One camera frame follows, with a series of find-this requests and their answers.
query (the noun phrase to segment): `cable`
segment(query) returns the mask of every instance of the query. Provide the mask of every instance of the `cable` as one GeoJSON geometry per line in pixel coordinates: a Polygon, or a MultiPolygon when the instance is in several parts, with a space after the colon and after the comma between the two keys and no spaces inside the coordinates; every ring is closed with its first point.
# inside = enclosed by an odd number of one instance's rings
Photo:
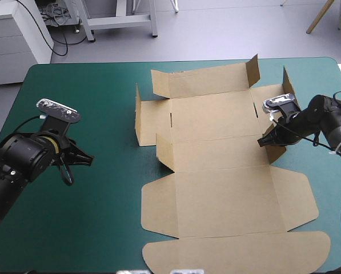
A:
{"type": "MultiPolygon", "coordinates": [[[[54,20],[54,18],[53,17],[51,17],[51,16],[49,16],[48,14],[45,14],[45,13],[41,13],[41,15],[42,16],[46,16],[46,18],[44,18],[44,21],[48,21],[48,20],[54,20]]],[[[69,45],[69,46],[72,46],[72,45],[78,45],[78,44],[80,44],[80,43],[82,43],[82,42],[84,42],[85,41],[85,39],[86,39],[86,35],[83,37],[83,39],[81,39],[79,42],[74,42],[74,43],[63,43],[63,42],[61,42],[61,41],[59,41],[59,40],[56,40],[56,39],[54,39],[53,37],[51,37],[52,38],[52,40],[53,41],[55,41],[55,42],[57,42],[57,43],[59,43],[59,44],[62,44],[62,45],[69,45]]]]}
{"type": "Polygon", "coordinates": [[[31,13],[31,11],[20,1],[20,0],[16,0],[19,4],[21,4],[27,11],[28,11],[28,13],[31,15],[31,17],[32,17],[32,19],[33,19],[33,21],[34,21],[34,23],[37,25],[37,28],[38,28],[38,30],[39,30],[39,32],[41,33],[41,36],[43,37],[43,40],[45,40],[45,42],[46,42],[46,44],[47,44],[47,46],[50,48],[50,50],[54,53],[54,54],[56,54],[56,55],[58,55],[58,56],[65,56],[65,55],[67,55],[67,53],[69,52],[69,46],[68,46],[68,44],[67,44],[67,40],[66,40],[66,36],[65,36],[65,34],[63,33],[63,31],[62,31],[62,34],[63,34],[63,38],[64,38],[64,40],[65,40],[65,45],[66,45],[66,51],[65,51],[65,53],[64,54],[60,54],[60,53],[57,53],[56,51],[54,51],[54,49],[50,46],[50,44],[47,42],[47,40],[46,40],[46,37],[44,36],[44,34],[43,34],[43,32],[42,32],[42,30],[41,30],[41,28],[39,27],[39,25],[38,25],[38,23],[37,23],[37,21],[36,21],[36,19],[34,18],[34,16],[33,16],[33,14],[31,13]]]}
{"type": "Polygon", "coordinates": [[[21,123],[14,131],[13,133],[16,133],[18,131],[18,129],[20,129],[22,126],[24,126],[26,123],[28,123],[29,121],[32,121],[34,119],[39,119],[39,116],[34,116],[32,118],[29,118],[27,120],[25,120],[23,123],[21,123]]]}
{"type": "Polygon", "coordinates": [[[314,147],[322,146],[322,147],[327,148],[327,149],[330,150],[330,151],[335,151],[335,149],[333,149],[333,148],[327,146],[326,144],[321,144],[321,143],[319,143],[317,137],[315,137],[314,140],[312,140],[312,139],[310,139],[310,138],[307,138],[307,137],[304,137],[304,136],[299,135],[297,132],[295,132],[295,131],[289,129],[288,127],[285,127],[285,126],[282,125],[281,123],[277,122],[275,119],[273,119],[273,122],[275,122],[275,123],[276,123],[277,125],[279,125],[280,127],[283,127],[285,130],[288,130],[290,133],[292,133],[292,134],[294,134],[294,135],[300,137],[301,139],[304,139],[304,140],[306,140],[306,141],[311,142],[311,143],[314,145],[314,147]]]}
{"type": "MultiPolygon", "coordinates": [[[[86,39],[86,36],[85,36],[82,40],[80,40],[79,42],[76,42],[76,43],[67,43],[67,44],[68,44],[69,46],[71,46],[71,45],[78,45],[78,44],[84,42],[85,39],[86,39]]],[[[66,45],[65,43],[62,43],[62,42],[60,42],[60,41],[58,41],[58,40],[56,40],[56,39],[54,39],[54,38],[52,38],[52,40],[55,41],[55,42],[57,42],[57,43],[59,43],[59,44],[66,45]]]]}

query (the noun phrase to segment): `green tabletop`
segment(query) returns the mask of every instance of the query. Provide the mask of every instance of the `green tabletop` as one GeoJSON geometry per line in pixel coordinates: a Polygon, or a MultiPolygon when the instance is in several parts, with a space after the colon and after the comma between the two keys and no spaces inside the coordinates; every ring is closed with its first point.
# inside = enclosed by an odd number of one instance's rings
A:
{"type": "MultiPolygon", "coordinates": [[[[134,131],[135,83],[143,100],[152,94],[151,69],[191,70],[241,61],[83,63],[36,65],[14,102],[0,140],[23,120],[39,114],[35,104],[49,98],[77,109],[82,120],[69,137],[95,156],[91,167],[73,167],[72,187],[50,167],[28,185],[0,225],[0,271],[112,272],[146,269],[142,247],[170,239],[141,227],[141,188],[171,173],[155,157],[155,147],[139,147],[134,131]]],[[[287,67],[299,103],[315,94],[341,90],[341,73],[330,58],[262,59],[256,86],[282,82],[287,67]]],[[[42,121],[22,129],[33,132],[42,121]]],[[[323,148],[300,142],[276,166],[305,173],[320,216],[296,230],[325,231],[329,258],[321,271],[341,265],[341,160],[323,148]]]]}

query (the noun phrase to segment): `cardboard flap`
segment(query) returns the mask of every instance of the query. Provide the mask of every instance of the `cardboard flap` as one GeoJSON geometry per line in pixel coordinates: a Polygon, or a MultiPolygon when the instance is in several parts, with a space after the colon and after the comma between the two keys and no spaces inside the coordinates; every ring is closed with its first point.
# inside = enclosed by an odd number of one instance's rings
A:
{"type": "Polygon", "coordinates": [[[171,98],[169,86],[169,73],[158,70],[151,70],[151,77],[153,79],[154,94],[171,98]]]}
{"type": "Polygon", "coordinates": [[[248,75],[249,87],[252,87],[252,85],[254,85],[257,81],[260,80],[260,71],[257,54],[248,62],[246,62],[246,71],[248,75]]]}
{"type": "Polygon", "coordinates": [[[141,146],[141,96],[136,84],[135,132],[138,144],[141,146]]]}
{"type": "Polygon", "coordinates": [[[157,158],[171,170],[175,170],[173,144],[157,134],[157,158]]]}
{"type": "Polygon", "coordinates": [[[282,86],[283,86],[283,90],[284,90],[284,93],[292,93],[295,95],[295,91],[294,91],[294,88],[292,86],[292,83],[290,81],[290,77],[288,77],[288,73],[287,73],[287,69],[286,67],[283,66],[283,83],[282,83],[282,86]]]}
{"type": "Polygon", "coordinates": [[[157,133],[170,136],[170,101],[141,101],[140,92],[136,86],[135,129],[140,146],[154,146],[157,133]]]}
{"type": "Polygon", "coordinates": [[[330,238],[324,232],[254,234],[192,238],[146,244],[142,250],[154,274],[204,269],[210,274],[308,274],[326,260],[330,238]]]}
{"type": "Polygon", "coordinates": [[[142,187],[141,225],[144,229],[178,237],[175,174],[142,187]]]}
{"type": "Polygon", "coordinates": [[[167,98],[240,91],[259,80],[258,57],[247,63],[165,73],[151,71],[154,94],[167,98]]]}
{"type": "Polygon", "coordinates": [[[179,238],[286,232],[318,214],[307,178],[270,166],[176,172],[147,184],[142,199],[143,227],[177,224],[169,235],[179,238]]]}
{"type": "Polygon", "coordinates": [[[319,216],[314,194],[305,174],[270,167],[286,230],[319,216]]]}
{"type": "Polygon", "coordinates": [[[259,135],[171,143],[157,137],[157,157],[173,171],[219,170],[269,164],[259,135]]]}

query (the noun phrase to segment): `flattened cardboard box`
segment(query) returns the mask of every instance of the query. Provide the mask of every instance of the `flattened cardboard box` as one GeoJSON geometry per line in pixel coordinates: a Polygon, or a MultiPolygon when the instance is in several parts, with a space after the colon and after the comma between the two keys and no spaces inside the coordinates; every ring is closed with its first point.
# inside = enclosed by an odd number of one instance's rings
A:
{"type": "MultiPolygon", "coordinates": [[[[262,111],[263,100],[294,92],[286,71],[283,84],[258,88],[250,88],[259,80],[257,57],[247,63],[172,74],[152,71],[152,76],[154,93],[170,99],[141,102],[137,91],[136,133],[141,146],[157,145],[157,157],[175,173],[143,187],[142,226],[180,240],[146,245],[143,256],[150,269],[169,273],[169,268],[190,268],[197,261],[206,273],[229,273],[225,264],[217,267],[207,259],[212,252],[195,253],[192,248],[208,242],[228,253],[236,236],[241,247],[249,245],[249,234],[265,241],[278,233],[279,245],[271,241],[253,246],[256,252],[280,251],[281,260],[266,268],[268,273],[281,269],[293,273],[286,270],[284,256],[300,265],[299,273],[316,270],[328,255],[327,235],[285,235],[318,216],[308,180],[303,174],[271,167],[284,148],[266,150],[256,141],[271,126],[262,111]],[[301,252],[311,248],[306,238],[318,250],[308,257],[308,267],[300,262],[301,252]],[[299,248],[283,252],[285,246],[299,248]],[[174,254],[159,259],[164,247],[174,254]],[[192,255],[181,256],[180,250],[192,255]]],[[[250,263],[238,254],[230,260],[240,266],[250,263]]],[[[254,270],[259,273],[258,267],[265,264],[257,260],[254,270]]]]}

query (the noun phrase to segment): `black robotic arm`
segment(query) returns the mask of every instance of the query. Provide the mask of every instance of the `black robotic arm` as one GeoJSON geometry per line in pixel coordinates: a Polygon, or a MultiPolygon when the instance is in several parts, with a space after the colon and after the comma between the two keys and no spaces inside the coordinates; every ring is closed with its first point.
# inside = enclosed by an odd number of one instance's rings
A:
{"type": "Polygon", "coordinates": [[[76,110],[49,99],[41,99],[37,107],[45,113],[38,132],[17,133],[16,129],[0,143],[0,222],[28,182],[48,166],[57,166],[70,186],[74,183],[70,166],[90,166],[93,161],[66,136],[69,126],[80,121],[76,110]]]}
{"type": "Polygon", "coordinates": [[[270,113],[275,127],[258,140],[263,146],[287,146],[296,144],[301,139],[309,140],[314,146],[324,146],[330,153],[341,156],[341,100],[336,96],[317,95],[301,110],[293,94],[284,94],[263,102],[263,109],[270,113]],[[282,116],[276,121],[274,113],[282,116]],[[319,143],[319,134],[323,133],[329,146],[319,143]]]}

